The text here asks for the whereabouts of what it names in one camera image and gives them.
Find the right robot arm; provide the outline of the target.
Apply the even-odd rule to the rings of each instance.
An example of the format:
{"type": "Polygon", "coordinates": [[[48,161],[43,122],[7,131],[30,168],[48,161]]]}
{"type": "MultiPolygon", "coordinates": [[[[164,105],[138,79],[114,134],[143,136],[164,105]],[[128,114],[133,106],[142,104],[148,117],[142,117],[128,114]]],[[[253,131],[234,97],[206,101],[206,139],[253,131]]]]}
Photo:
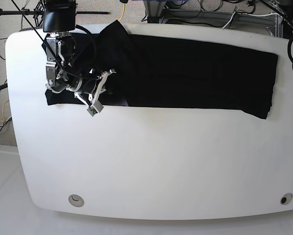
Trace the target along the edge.
{"type": "Polygon", "coordinates": [[[120,94],[107,79],[113,70],[105,64],[103,45],[76,24],[77,2],[45,0],[42,5],[47,105],[84,104],[96,113],[99,103],[120,104],[120,94]]]}

